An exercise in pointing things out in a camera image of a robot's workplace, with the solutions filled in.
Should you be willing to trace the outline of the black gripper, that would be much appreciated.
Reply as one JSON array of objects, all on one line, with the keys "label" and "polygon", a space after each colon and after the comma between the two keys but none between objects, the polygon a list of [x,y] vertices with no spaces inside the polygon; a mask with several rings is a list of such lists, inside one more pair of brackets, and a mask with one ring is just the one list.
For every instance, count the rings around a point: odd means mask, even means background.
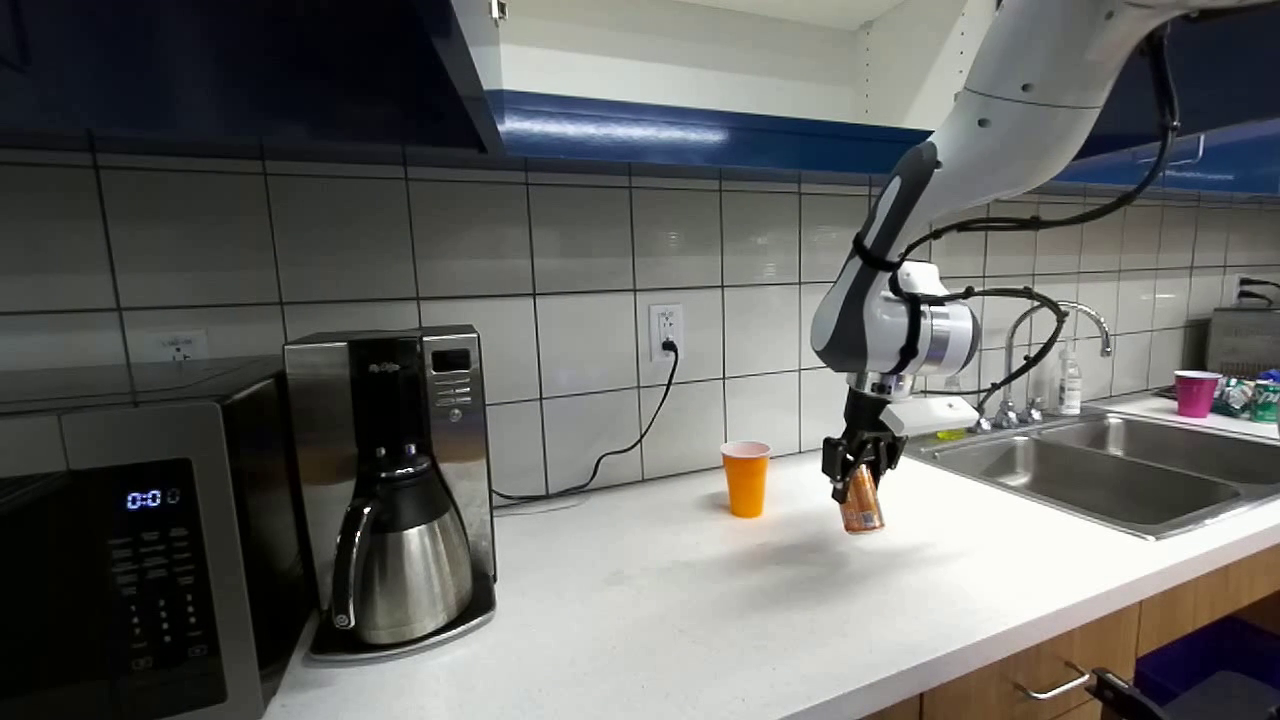
[{"label": "black gripper", "polygon": [[885,398],[868,390],[843,395],[843,430],[829,434],[820,446],[820,471],[829,476],[831,505],[848,498],[848,471],[868,464],[877,476],[877,494],[885,498],[899,480],[902,438],[879,423]]}]

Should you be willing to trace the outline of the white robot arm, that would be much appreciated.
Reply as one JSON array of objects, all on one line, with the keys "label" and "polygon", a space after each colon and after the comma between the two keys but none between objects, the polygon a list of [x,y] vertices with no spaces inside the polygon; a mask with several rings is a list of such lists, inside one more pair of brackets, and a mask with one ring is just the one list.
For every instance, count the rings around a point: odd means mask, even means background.
[{"label": "white robot arm", "polygon": [[998,0],[946,115],[911,144],[852,237],[811,316],[811,352],[848,377],[843,430],[820,471],[852,506],[857,476],[879,484],[908,434],[970,429],[969,395],[917,395],[923,366],[958,372],[979,347],[970,287],[946,291],[911,252],[946,231],[1023,231],[1032,217],[982,217],[1065,173],[1140,45],[1164,71],[1155,27],[1268,0]]}]

